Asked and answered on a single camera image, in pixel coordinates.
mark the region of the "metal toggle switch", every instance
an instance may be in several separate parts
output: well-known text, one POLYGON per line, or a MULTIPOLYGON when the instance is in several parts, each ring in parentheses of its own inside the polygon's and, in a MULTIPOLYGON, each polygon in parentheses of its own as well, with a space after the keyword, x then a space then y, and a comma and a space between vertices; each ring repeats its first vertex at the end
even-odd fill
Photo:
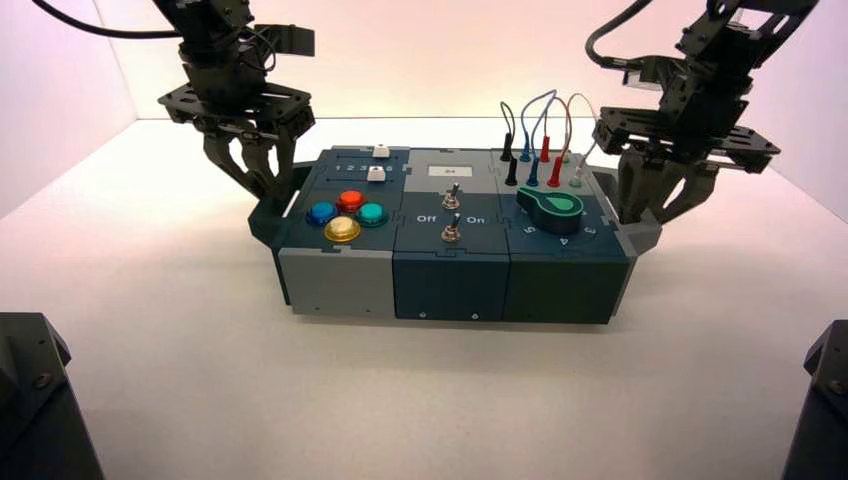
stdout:
POLYGON ((450 225, 446 226, 444 230, 442 230, 442 240, 448 243, 456 243, 459 241, 459 219, 462 216, 458 213, 453 214, 453 221, 450 225))
POLYGON ((454 183, 453 187, 445 194, 444 200, 442 200, 442 208, 445 210, 456 210, 459 208, 459 199, 456 195, 459 193, 459 184, 454 183))

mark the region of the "yellow button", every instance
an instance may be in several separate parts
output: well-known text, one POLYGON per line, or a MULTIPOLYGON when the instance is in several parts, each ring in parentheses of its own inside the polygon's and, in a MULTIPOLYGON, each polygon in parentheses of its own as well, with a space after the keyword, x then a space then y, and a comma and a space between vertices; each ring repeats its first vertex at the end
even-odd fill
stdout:
POLYGON ((331 242, 349 242, 359 236, 362 228, 350 217, 336 217, 324 227, 324 236, 331 242))

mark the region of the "blue button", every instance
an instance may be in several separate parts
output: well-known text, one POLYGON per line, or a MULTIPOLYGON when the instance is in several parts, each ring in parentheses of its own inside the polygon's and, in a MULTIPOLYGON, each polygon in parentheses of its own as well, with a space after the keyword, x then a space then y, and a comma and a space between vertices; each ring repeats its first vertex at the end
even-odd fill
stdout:
POLYGON ((338 211, 335 205, 330 202, 318 202, 312 205, 312 208, 307 212, 306 221, 312 225, 326 225, 337 215, 338 211))

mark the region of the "white backdrop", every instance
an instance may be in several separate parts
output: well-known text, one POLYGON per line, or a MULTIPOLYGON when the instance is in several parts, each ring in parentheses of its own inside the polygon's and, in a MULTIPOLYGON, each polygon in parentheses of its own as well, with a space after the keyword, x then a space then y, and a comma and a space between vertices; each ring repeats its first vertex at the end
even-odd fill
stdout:
MULTIPOLYGON (((104 22, 167 28, 149 0, 96 0, 104 22)), ((280 57, 270 79, 313 94, 318 117, 495 116, 551 87, 581 90, 596 104, 653 107, 654 92, 621 87, 583 51, 586 37, 631 0, 254 0, 258 21, 316 30, 315 58, 280 57)), ((704 0, 655 0, 604 38, 602 54, 675 55, 683 26, 704 0)), ((848 2, 823 0, 787 45, 755 73, 743 123, 784 149, 773 165, 825 206, 848 218, 839 137, 848 130, 848 45, 840 24, 848 2)), ((113 45, 141 118, 166 118, 156 103, 184 83, 177 40, 113 45)), ((577 114, 585 115, 585 110, 577 114)))
MULTIPOLYGON (((3 6, 0 218, 135 118, 107 39, 63 25, 29 1, 3 6)), ((56 6, 99 23, 93 0, 56 6)))

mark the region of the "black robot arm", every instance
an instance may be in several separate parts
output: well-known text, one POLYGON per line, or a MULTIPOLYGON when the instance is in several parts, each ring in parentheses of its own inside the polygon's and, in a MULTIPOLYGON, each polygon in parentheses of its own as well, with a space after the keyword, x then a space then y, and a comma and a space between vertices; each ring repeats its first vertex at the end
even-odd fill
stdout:
POLYGON ((171 119, 192 122, 215 165, 262 198, 290 194, 295 141, 314 123, 307 92, 267 83, 269 56, 315 54, 315 35, 294 25, 248 24, 244 0, 154 0, 183 38, 180 57, 189 82, 159 99, 171 119), (230 154, 242 144, 243 170, 230 154), (268 155, 276 148, 277 172, 268 155))
POLYGON ((647 6, 638 0, 589 37, 586 50, 603 68, 624 71, 625 85, 663 91, 658 110, 604 107, 594 137, 601 149, 621 155, 619 218, 641 219, 650 210, 668 222, 700 205, 713 191, 720 168, 761 173, 780 150, 754 130, 736 126, 748 106, 750 71, 759 68, 801 25, 818 0, 709 0, 706 12, 675 47, 685 58, 602 57, 594 43, 647 6), (733 21, 739 9, 771 16, 756 30, 733 21), (727 157, 732 163, 708 160, 727 157), (678 183, 680 194, 670 199, 678 183))

